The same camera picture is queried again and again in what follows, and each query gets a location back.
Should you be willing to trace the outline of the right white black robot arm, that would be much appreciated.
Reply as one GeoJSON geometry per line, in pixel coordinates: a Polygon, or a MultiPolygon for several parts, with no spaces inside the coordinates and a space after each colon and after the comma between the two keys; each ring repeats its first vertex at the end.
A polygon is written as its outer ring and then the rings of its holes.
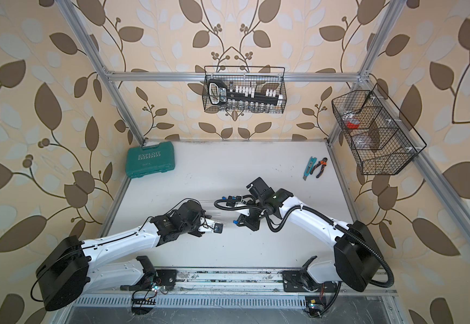
{"type": "Polygon", "coordinates": [[[349,224],[328,217],[288,190],[273,190],[262,178],[251,182],[247,189],[249,193],[245,196],[224,197],[213,204],[223,211],[237,211],[238,227],[256,232],[261,221],[265,221],[273,233],[278,233],[287,224],[294,224],[333,250],[332,259],[318,262],[313,256],[299,270],[287,272],[285,281],[311,292],[328,282],[343,283],[358,292],[369,285],[379,288],[394,285],[393,270],[364,223],[349,224]]]}

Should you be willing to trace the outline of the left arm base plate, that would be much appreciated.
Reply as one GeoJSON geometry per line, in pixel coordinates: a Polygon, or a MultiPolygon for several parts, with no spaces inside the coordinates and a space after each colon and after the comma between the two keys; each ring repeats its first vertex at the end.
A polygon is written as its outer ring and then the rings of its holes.
{"type": "Polygon", "coordinates": [[[176,284],[178,271],[176,269],[159,269],[154,274],[143,274],[139,281],[131,286],[122,285],[122,291],[144,291],[144,290],[172,290],[176,284]]]}

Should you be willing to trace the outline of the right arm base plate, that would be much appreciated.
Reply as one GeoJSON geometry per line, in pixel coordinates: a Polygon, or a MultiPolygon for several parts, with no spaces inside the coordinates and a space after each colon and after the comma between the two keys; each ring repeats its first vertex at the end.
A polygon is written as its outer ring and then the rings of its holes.
{"type": "Polygon", "coordinates": [[[317,283],[306,272],[299,270],[282,271],[283,289],[285,292],[320,293],[323,288],[325,292],[335,292],[336,282],[317,283]]]}

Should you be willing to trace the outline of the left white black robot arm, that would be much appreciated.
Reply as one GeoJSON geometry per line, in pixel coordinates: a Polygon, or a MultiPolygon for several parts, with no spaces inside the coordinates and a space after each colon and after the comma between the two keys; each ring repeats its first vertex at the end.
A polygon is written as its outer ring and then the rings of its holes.
{"type": "Polygon", "coordinates": [[[34,286],[39,288],[40,301],[48,312],[94,290],[116,286],[134,292],[148,290],[156,270],[150,259],[138,252],[160,247],[183,234],[197,238],[206,233],[221,234],[223,226],[206,214],[198,201],[188,199],[125,232],[85,241],[70,236],[37,268],[34,286]]]}

